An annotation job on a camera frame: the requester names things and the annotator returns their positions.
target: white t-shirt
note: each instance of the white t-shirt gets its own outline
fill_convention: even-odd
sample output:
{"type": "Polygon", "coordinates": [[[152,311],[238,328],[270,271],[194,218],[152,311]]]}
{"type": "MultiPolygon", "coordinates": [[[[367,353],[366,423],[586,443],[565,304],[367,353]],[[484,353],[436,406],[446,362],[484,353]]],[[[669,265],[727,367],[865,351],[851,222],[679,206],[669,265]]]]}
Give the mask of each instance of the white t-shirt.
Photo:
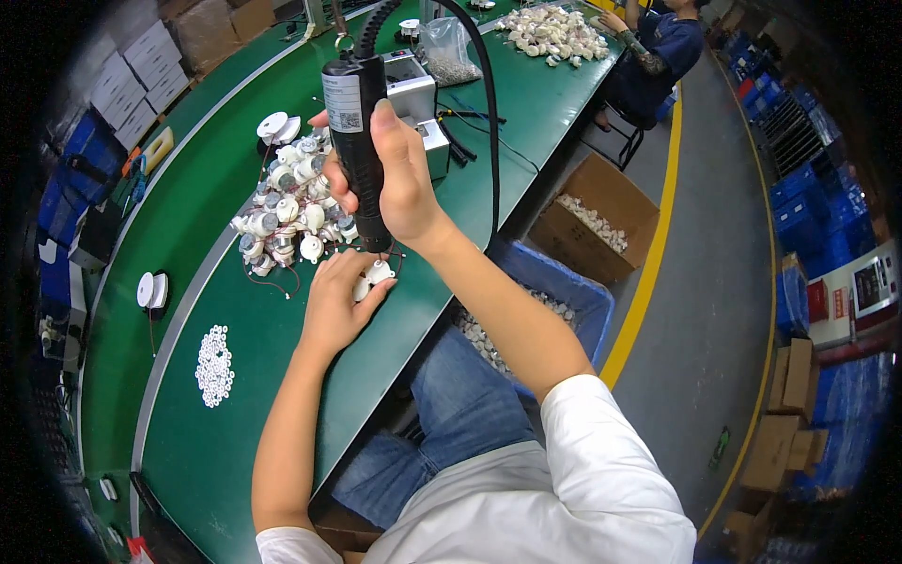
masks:
{"type": "MultiPolygon", "coordinates": [[[[592,374],[542,403],[548,452],[521,442],[439,472],[364,564],[691,562],[695,527],[677,492],[592,374]]],[[[257,535],[264,564],[341,564],[313,532],[257,535]]]]}

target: hand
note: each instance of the hand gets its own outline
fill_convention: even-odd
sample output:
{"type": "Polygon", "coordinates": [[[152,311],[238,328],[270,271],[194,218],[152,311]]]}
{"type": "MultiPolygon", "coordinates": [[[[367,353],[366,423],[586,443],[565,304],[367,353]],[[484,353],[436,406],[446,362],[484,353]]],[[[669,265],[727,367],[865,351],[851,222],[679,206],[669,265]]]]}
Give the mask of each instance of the hand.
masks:
{"type": "Polygon", "coordinates": [[[379,258],[385,260],[388,256],[348,249],[320,263],[310,283],[299,347],[331,360],[354,341],[398,281],[395,278],[383,280],[373,286],[363,301],[354,303],[351,288],[360,273],[379,258]]]}
{"type": "MultiPolygon", "coordinates": [[[[327,126],[326,111],[311,118],[309,123],[315,127],[327,126]]],[[[376,104],[370,127],[373,144],[385,171],[379,201],[382,220],[396,239],[422,254],[423,245],[440,238],[442,230],[453,225],[436,201],[423,138],[395,115],[394,108],[385,98],[376,104]]],[[[335,151],[328,155],[323,174],[329,180],[332,198],[345,211],[354,213],[357,197],[348,189],[335,151]]]]}
{"type": "Polygon", "coordinates": [[[625,32],[630,29],[629,25],[611,10],[602,9],[602,14],[598,16],[598,20],[614,33],[625,32]]]}

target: pile of white parts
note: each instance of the pile of white parts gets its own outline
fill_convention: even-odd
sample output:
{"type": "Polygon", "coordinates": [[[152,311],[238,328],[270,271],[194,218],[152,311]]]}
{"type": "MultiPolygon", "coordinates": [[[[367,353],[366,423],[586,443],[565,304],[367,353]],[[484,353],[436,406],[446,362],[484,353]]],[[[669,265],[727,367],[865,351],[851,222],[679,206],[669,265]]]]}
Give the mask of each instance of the pile of white parts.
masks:
{"type": "Polygon", "coordinates": [[[561,194],[557,197],[557,201],[575,215],[577,219],[582,221],[586,227],[592,229],[592,232],[598,235],[614,251],[620,254],[626,252],[626,248],[629,246],[626,231],[614,229],[611,222],[598,215],[597,210],[587,208],[583,204],[583,199],[574,198],[569,194],[561,194]]]}
{"type": "Polygon", "coordinates": [[[495,30],[510,31],[508,39],[530,57],[547,55],[545,62],[551,67],[570,60],[579,68],[583,59],[603,59],[609,53],[608,42],[585,22],[582,12],[560,6],[513,10],[498,20],[495,30]]]}
{"type": "MultiPolygon", "coordinates": [[[[576,329],[576,312],[573,308],[563,301],[557,301],[551,298],[545,292],[532,290],[523,285],[521,285],[521,287],[523,290],[529,292],[530,296],[541,301],[546,308],[553,311],[569,325],[571,329],[576,329]]],[[[479,352],[479,355],[484,358],[492,368],[504,374],[509,380],[516,379],[514,373],[502,359],[498,349],[495,348],[492,340],[485,334],[483,326],[481,326],[473,317],[473,314],[467,311],[460,303],[455,303],[451,306],[451,320],[454,325],[464,333],[464,336],[473,344],[475,349],[479,352]]]]}
{"type": "Polygon", "coordinates": [[[277,149],[266,178],[257,184],[253,207],[232,219],[241,234],[238,248],[254,274],[266,276],[276,265],[284,268],[303,259],[316,264],[326,243],[351,243],[357,237],[354,218],[329,197],[322,174],[331,149],[327,127],[277,149]],[[298,235],[302,238],[296,249],[298,235]]]}
{"type": "Polygon", "coordinates": [[[226,346],[227,325],[214,325],[200,341],[198,367],[194,377],[204,405],[212,409],[228,397],[235,381],[232,371],[232,353],[226,346]]]}

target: gray floor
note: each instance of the gray floor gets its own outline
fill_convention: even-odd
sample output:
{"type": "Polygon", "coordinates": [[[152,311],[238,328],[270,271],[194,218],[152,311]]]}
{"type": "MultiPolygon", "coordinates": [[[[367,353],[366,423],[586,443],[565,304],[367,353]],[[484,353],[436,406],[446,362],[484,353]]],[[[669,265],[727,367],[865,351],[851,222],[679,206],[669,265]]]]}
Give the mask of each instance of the gray floor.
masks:
{"type": "MultiPolygon", "coordinates": [[[[667,246],[641,331],[614,389],[696,526],[723,489],[749,426],[771,308],[769,228],[758,170],[743,118],[715,65],[705,53],[683,79],[667,246]],[[711,469],[708,461],[724,427],[732,438],[720,466],[711,469]]],[[[655,202],[667,168],[669,131],[665,122],[647,132],[626,170],[655,202]]],[[[586,137],[605,151],[620,141],[593,126],[586,137]]],[[[586,151],[581,144],[574,163],[586,151]]],[[[606,352],[639,276],[635,272],[610,286],[617,307],[606,352]]],[[[702,546],[716,541],[719,530],[715,520],[702,546]]]]}

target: label sticker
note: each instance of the label sticker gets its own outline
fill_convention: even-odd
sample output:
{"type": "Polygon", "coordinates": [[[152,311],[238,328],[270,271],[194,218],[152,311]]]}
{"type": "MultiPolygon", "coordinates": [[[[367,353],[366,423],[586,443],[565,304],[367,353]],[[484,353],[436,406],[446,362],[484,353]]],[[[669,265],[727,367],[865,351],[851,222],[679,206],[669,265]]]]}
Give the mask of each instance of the label sticker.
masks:
{"type": "Polygon", "coordinates": [[[846,304],[849,303],[849,289],[840,288],[833,291],[833,318],[841,319],[849,315],[846,304]]]}
{"type": "Polygon", "coordinates": [[[323,98],[329,115],[329,129],[343,134],[364,130],[364,111],[360,103],[360,77],[323,76],[323,98]]]}

